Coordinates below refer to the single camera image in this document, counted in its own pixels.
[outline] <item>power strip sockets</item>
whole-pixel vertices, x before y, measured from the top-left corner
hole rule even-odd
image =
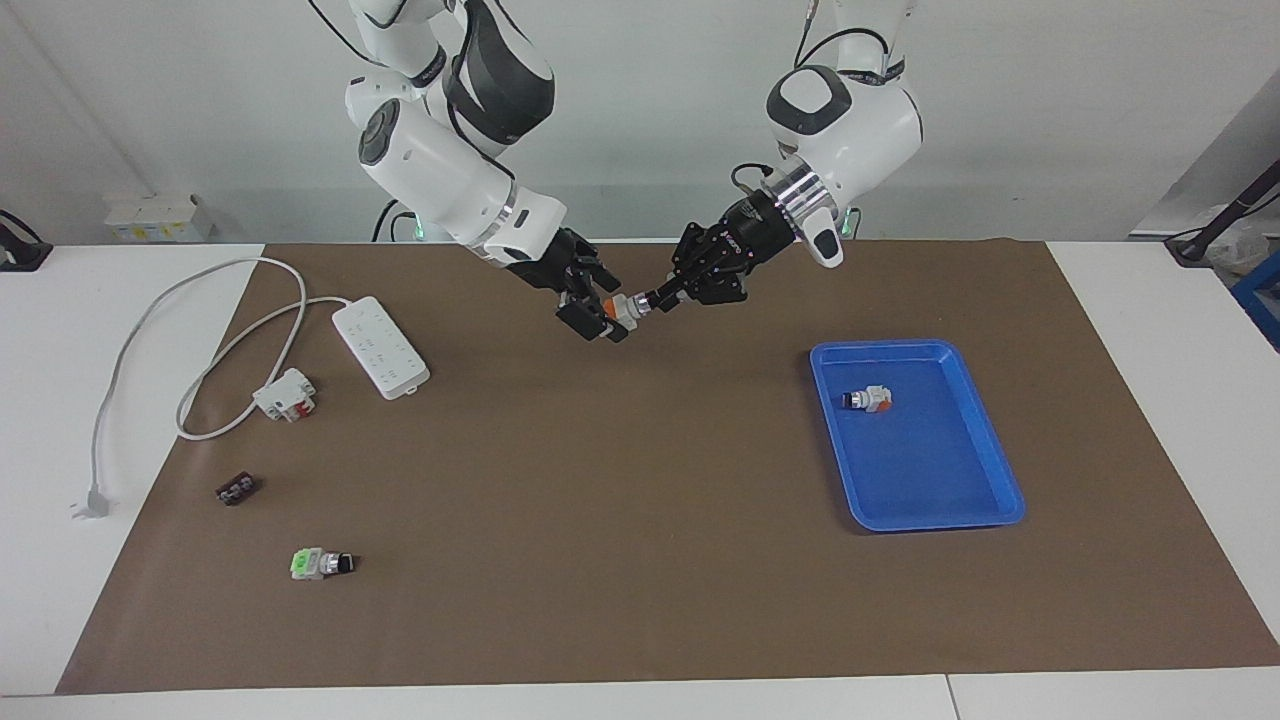
[[[361,297],[333,314],[333,327],[387,400],[412,395],[431,377],[381,302]]]

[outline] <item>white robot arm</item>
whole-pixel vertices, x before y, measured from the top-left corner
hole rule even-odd
[[[710,228],[690,224],[662,287],[614,297],[628,320],[681,301],[704,305],[746,300],[745,277],[794,241],[827,268],[844,260],[840,218],[860,195],[881,184],[920,147],[924,129],[893,40],[913,0],[835,0],[840,31],[783,76],[768,111],[783,161],[760,188],[732,205]],[[817,1],[810,1],[810,19]],[[835,67],[805,64],[838,41]]]
[[[356,78],[347,111],[364,127],[365,172],[419,219],[489,264],[559,293],[557,316],[586,340],[618,342],[594,284],[621,284],[558,200],[520,186],[495,158],[550,115],[556,82],[498,0],[351,0],[361,38],[385,72]],[[429,20],[465,27],[449,60]]]

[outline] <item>white power cord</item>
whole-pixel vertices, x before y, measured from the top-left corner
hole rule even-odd
[[[307,305],[312,305],[312,304],[316,304],[316,302],[340,302],[343,305],[351,305],[351,301],[347,300],[347,299],[343,299],[343,297],[314,297],[314,299],[307,299],[307,287],[306,287],[306,282],[303,282],[303,279],[302,279],[302,274],[298,273],[292,265],[289,265],[287,263],[282,263],[280,260],[275,260],[273,258],[238,258],[236,260],[228,260],[225,263],[219,263],[219,264],[216,264],[216,265],[214,265],[211,268],[201,270],[201,272],[198,272],[198,273],[196,273],[196,274],[193,274],[193,275],[191,275],[191,277],[188,277],[186,279],[182,279],[182,281],[174,283],[168,290],[165,290],[164,292],[161,292],[155,300],[151,301],[151,305],[148,305],[147,309],[146,309],[146,311],[142,313],[142,316],[138,318],[138,322],[134,323],[133,329],[129,331],[129,336],[124,340],[124,345],[120,347],[120,352],[115,356],[115,366],[111,369],[111,380],[106,386],[106,395],[102,397],[102,404],[97,409],[97,416],[93,418],[93,439],[92,439],[92,447],[90,448],[90,488],[88,488],[88,496],[87,496],[84,503],[81,505],[81,506],[78,506],[76,509],[76,518],[104,518],[108,514],[108,509],[109,509],[108,501],[106,501],[106,497],[102,496],[101,486],[99,484],[99,462],[97,462],[99,445],[100,445],[100,438],[101,438],[101,433],[102,433],[102,420],[106,416],[106,406],[108,406],[108,404],[110,404],[111,397],[115,395],[115,386],[116,386],[116,383],[120,379],[120,368],[124,364],[124,355],[125,355],[125,352],[128,352],[129,346],[133,345],[133,340],[137,337],[138,332],[142,329],[142,325],[146,324],[146,322],[151,318],[151,314],[155,313],[155,310],[160,306],[160,304],[163,304],[170,295],[173,295],[174,292],[177,292],[179,288],[186,287],[187,284],[189,284],[189,283],[192,283],[192,282],[195,282],[195,281],[197,281],[197,279],[200,279],[200,278],[202,278],[205,275],[210,275],[210,274],[216,273],[218,270],[221,270],[224,268],[230,268],[232,265],[239,265],[239,264],[243,264],[243,263],[266,263],[266,264],[282,268],[284,270],[288,270],[289,274],[292,274],[293,278],[298,282],[298,301],[294,302],[294,304],[292,304],[292,305],[285,305],[284,307],[280,307],[279,310],[275,310],[275,311],[268,314],[266,316],[260,318],[256,322],[253,322],[252,324],[250,324],[239,334],[237,334],[234,338],[232,338],[230,342],[228,342],[225,347],[223,347],[221,350],[219,350],[218,354],[214,355],[214,359],[212,359],[212,361],[210,361],[209,366],[205,368],[200,373],[200,375],[196,377],[195,382],[191,383],[191,387],[187,388],[187,392],[184,392],[182,395],[182,400],[178,404],[178,410],[177,410],[175,416],[174,416],[174,420],[175,420],[175,423],[178,425],[178,436],[183,437],[186,439],[189,439],[189,441],[202,441],[202,439],[212,439],[215,437],[224,436],[224,434],[229,433],[230,430],[236,429],[241,423],[243,423],[246,419],[248,419],[250,415],[253,414],[253,407],[256,405],[253,402],[250,402],[248,407],[246,407],[243,413],[241,413],[230,423],[223,425],[221,428],[219,428],[216,430],[212,430],[212,432],[209,432],[209,433],[198,433],[198,434],[196,434],[196,433],[188,432],[187,428],[184,427],[186,415],[187,415],[187,413],[189,410],[189,405],[191,405],[192,398],[196,396],[196,391],[200,389],[200,383],[204,382],[204,379],[209,375],[209,373],[211,373],[214,370],[214,368],[218,366],[218,364],[227,356],[227,354],[230,352],[230,350],[233,347],[236,347],[237,345],[239,345],[241,341],[243,341],[246,337],[248,337],[250,333],[252,333],[253,331],[259,329],[260,327],[265,325],[266,323],[274,320],[275,318],[278,318],[278,316],[280,316],[280,315],[283,315],[283,314],[285,314],[285,313],[288,313],[291,310],[296,309],[298,311],[298,316],[293,320],[293,327],[289,329],[289,336],[284,340],[284,345],[280,347],[280,355],[276,357],[275,364],[271,366],[270,374],[268,374],[266,380],[262,383],[262,387],[266,387],[266,386],[271,384],[273,382],[275,382],[275,378],[280,374],[280,368],[284,366],[284,360],[285,360],[285,357],[288,357],[289,350],[293,347],[293,341],[297,338],[298,329],[302,327],[302,318],[306,314],[306,306]]]

